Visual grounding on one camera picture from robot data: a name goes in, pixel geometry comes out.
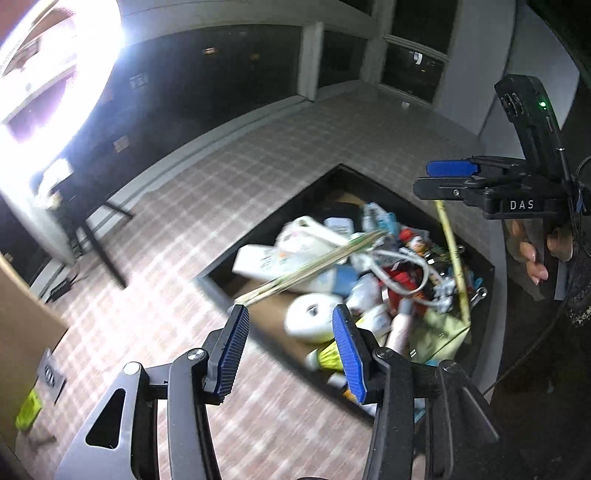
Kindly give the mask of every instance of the bright light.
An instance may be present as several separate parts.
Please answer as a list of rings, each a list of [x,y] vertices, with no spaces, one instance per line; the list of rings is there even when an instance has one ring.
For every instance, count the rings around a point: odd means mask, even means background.
[[[0,47],[0,76],[30,32],[33,20],[49,3],[50,0],[43,0],[35,5]],[[1,142],[1,168],[4,172],[13,171],[21,178],[29,178],[43,170],[84,124],[105,88],[123,43],[116,0],[60,0],[57,7],[73,13],[76,71],[59,106],[44,127],[21,144]]]

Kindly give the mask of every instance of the white bottle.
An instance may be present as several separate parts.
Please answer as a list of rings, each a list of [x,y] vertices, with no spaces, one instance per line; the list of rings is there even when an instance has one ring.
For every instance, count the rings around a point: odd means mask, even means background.
[[[315,257],[291,254],[276,247],[245,245],[238,250],[232,272],[254,280],[270,281],[297,271]],[[335,265],[308,280],[290,287],[292,291],[334,293],[348,297],[359,276],[349,265]]]
[[[398,314],[392,320],[386,347],[403,355],[412,324],[413,301],[411,299],[401,299],[398,304]]]
[[[341,297],[327,293],[308,293],[297,297],[285,314],[285,332],[304,342],[332,340],[335,337],[332,313],[339,303],[343,303]]]
[[[388,307],[381,303],[375,307],[371,307],[359,321],[355,324],[358,328],[369,330],[374,334],[376,339],[382,338],[386,335],[391,327],[390,315],[388,315]]]

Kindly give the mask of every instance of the yellow stick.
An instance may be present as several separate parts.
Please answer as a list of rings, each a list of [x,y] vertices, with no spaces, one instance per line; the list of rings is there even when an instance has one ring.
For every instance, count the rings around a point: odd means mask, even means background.
[[[460,313],[462,314],[462,322],[464,325],[470,325],[470,304],[468,303],[468,291],[466,289],[466,281],[464,279],[464,270],[460,255],[457,253],[456,238],[453,235],[452,224],[449,222],[443,201],[435,200],[437,207],[437,214],[439,221],[443,227],[443,233],[447,241],[447,249],[452,258],[453,276],[456,279],[457,294],[460,299]]]

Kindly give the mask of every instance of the black table leg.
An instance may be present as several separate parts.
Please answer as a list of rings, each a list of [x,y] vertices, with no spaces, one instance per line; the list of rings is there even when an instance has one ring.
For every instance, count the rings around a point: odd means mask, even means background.
[[[92,232],[91,228],[88,225],[88,222],[82,222],[81,227],[82,230],[84,230],[84,233],[86,234],[86,238],[92,245],[92,248],[96,250],[96,253],[99,255],[100,259],[105,263],[105,265],[107,266],[111,274],[115,277],[119,285],[121,285],[123,288],[127,288],[127,282],[125,281],[119,270],[117,270],[115,264],[107,255],[107,252],[105,251],[103,246],[96,239],[95,234]]]
[[[120,207],[116,203],[110,202],[109,200],[106,200],[103,203],[103,205],[105,205],[106,207],[109,207],[111,210],[114,210],[116,212],[122,213],[123,215],[125,215],[130,220],[134,217],[134,214],[131,213],[129,210],[125,210],[124,208]]]

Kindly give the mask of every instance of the floor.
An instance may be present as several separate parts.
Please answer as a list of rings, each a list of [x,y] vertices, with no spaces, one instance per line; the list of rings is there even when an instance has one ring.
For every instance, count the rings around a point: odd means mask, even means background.
[[[57,443],[17,454],[37,480],[52,479],[70,441],[106,386],[131,360],[170,362],[225,321],[190,280],[254,225],[337,163],[345,163],[433,213],[412,195],[428,160],[469,154],[425,128],[425,113],[400,100],[352,92],[251,132],[146,194],[104,242],[129,279],[120,290],[93,254],[54,308],[70,324],[55,350],[68,382],[46,402],[31,435]],[[488,254],[479,212],[453,204],[452,224]],[[42,388],[38,389],[44,398]],[[222,476],[360,478],[371,431],[321,398],[253,343],[232,395],[209,409]],[[159,412],[161,478],[170,477],[165,403]]]

